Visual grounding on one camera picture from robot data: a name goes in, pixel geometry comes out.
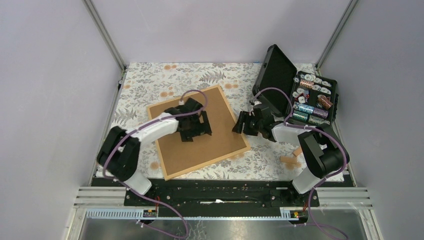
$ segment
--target black mount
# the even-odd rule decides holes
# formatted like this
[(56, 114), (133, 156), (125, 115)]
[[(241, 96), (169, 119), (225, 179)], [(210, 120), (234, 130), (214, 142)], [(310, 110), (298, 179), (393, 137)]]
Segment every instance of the black mount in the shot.
[[(126, 130), (119, 126), (114, 126), (110, 129), (96, 158), (100, 165), (105, 165), (106, 159), (125, 135)], [(124, 182), (136, 172), (137, 163), (139, 162), (140, 141), (138, 138), (130, 136), (123, 142), (122, 146), (125, 146), (124, 149), (122, 152), (115, 152), (107, 165), (107, 170)]]
[[(332, 127), (323, 123), (316, 128), (329, 134), (341, 145), (346, 154), (347, 163), (349, 163), (350, 157), (348, 151), (346, 151), (345, 147), (341, 144), (340, 139), (337, 137)], [(340, 169), (343, 165), (341, 150), (328, 137), (316, 131), (307, 131), (299, 134), (298, 138), (306, 160), (306, 165), (315, 177), (322, 179), (329, 173)], [(327, 147), (321, 150), (320, 145), (327, 145)]]
[[(201, 107), (203, 105), (200, 102), (189, 97), (184, 105), (170, 107), (164, 112), (172, 115), (187, 114), (197, 111)], [(183, 142), (193, 142), (193, 137), (203, 134), (212, 135), (211, 125), (209, 124), (206, 111), (201, 111), (200, 114), (177, 117), (176, 119), (178, 120), (178, 129), (176, 131), (181, 135), (181, 141)]]
[(270, 107), (261, 103), (253, 106), (251, 112), (241, 111), (232, 131), (238, 134), (243, 132), (250, 136), (257, 136), (260, 133), (263, 138), (275, 142), (272, 129), (279, 123), (281, 121), (274, 120)]
[[(150, 179), (152, 187), (145, 194), (158, 198), (176, 208), (185, 217), (280, 217), (280, 207), (301, 210), (305, 202), (291, 201), (289, 182)], [(131, 191), (125, 206), (154, 206)], [(320, 205), (318, 196), (311, 200), (312, 207)], [(159, 206), (161, 217), (176, 217), (166, 207)]]
[[(165, 112), (171, 115), (186, 114), (197, 111), (201, 107), (202, 104), (190, 97), (184, 105), (168, 108)], [(201, 111), (200, 114), (177, 117), (176, 119), (178, 120), (177, 132), (180, 133), (183, 142), (193, 142), (193, 137), (203, 134), (212, 135), (206, 111)], [(96, 158), (100, 165), (105, 165), (112, 150), (126, 134), (126, 130), (119, 126), (110, 129)], [(107, 170), (120, 181), (125, 182), (136, 172), (140, 141), (138, 138), (130, 136), (122, 143), (121, 147), (123, 147), (123, 150), (115, 152), (107, 165)]]

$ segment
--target metal floor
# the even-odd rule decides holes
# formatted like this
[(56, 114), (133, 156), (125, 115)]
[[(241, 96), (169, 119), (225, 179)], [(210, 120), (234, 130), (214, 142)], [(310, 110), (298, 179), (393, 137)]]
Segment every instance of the metal floor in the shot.
[[(318, 223), (344, 231), (350, 240), (367, 239), (360, 215), (355, 210), (313, 210)], [(188, 240), (328, 240), (315, 226), (290, 226), (278, 220), (190, 220)], [(156, 220), (152, 226), (182, 236), (180, 220)], [(338, 238), (341, 234), (330, 232)], [(81, 240), (173, 240), (162, 233), (140, 228), (135, 220), (86, 219)]]

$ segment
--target black case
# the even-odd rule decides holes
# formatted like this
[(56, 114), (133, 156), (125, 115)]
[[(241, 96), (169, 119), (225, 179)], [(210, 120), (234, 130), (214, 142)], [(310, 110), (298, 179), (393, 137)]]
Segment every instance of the black case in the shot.
[[(278, 88), (287, 94), (291, 100), (291, 103), (293, 104), (295, 102), (295, 98), (293, 97), (292, 93), (299, 87), (299, 83), (295, 83), (293, 78), (298, 77), (301, 79), (301, 74), (311, 73), (303, 71), (298, 72), (295, 65), (287, 58), (283, 51), (281, 51), (280, 48), (274, 44), (270, 46), (266, 52), (265, 60), (263, 61), (256, 82), (253, 85), (252, 93), (253, 95), (256, 95), (260, 90), (265, 88)], [(331, 95), (313, 89), (308, 89), (309, 99), (306, 104), (316, 107), (318, 95), (325, 95), (330, 97), (330, 101), (333, 103), (333, 105), (328, 110), (328, 117), (325, 120), (328, 120), (332, 123), (336, 117), (337, 103), (339, 98), (339, 95), (336, 93), (337, 81), (321, 76), (318, 76), (318, 78), (331, 84), (331, 87), (328, 87), (319, 83), (315, 83), (321, 87), (329, 89), (331, 91)], [(262, 103), (267, 104), (276, 117), (285, 117), (290, 112), (290, 106), (287, 102), (287, 99), (278, 91), (265, 91), (259, 95), (257, 99)], [(288, 121), (293, 124), (310, 125), (308, 122), (293, 119), (292, 117)]]

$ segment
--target cork board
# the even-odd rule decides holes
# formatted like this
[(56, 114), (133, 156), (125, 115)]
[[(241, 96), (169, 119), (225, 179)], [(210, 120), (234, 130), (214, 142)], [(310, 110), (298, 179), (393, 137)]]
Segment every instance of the cork board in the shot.
[[(247, 152), (251, 149), (244, 134), (232, 132), (236, 123), (230, 104), (219, 85), (202, 90), (208, 99), (205, 108), (209, 119), (212, 136), (204, 134), (193, 138), (193, 142), (182, 142), (180, 133), (161, 137), (156, 141), (157, 152), (162, 165), (165, 180), (189, 173)], [(205, 103), (200, 93), (187, 94), (201, 104)], [(164, 110), (178, 105), (180, 98), (163, 101), (147, 107), (148, 117), (156, 118)]]

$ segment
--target case lid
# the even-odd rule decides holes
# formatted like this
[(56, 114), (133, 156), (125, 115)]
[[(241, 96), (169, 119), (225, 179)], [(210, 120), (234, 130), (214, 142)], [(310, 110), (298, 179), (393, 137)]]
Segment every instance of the case lid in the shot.
[[(253, 95), (262, 89), (274, 87), (281, 89), (290, 98), (294, 85), (293, 78), (297, 71), (295, 65), (276, 44), (270, 46), (253, 86)], [(269, 105), (275, 116), (284, 117), (286, 115), (289, 102), (280, 92), (268, 90), (263, 92), (258, 99)]]

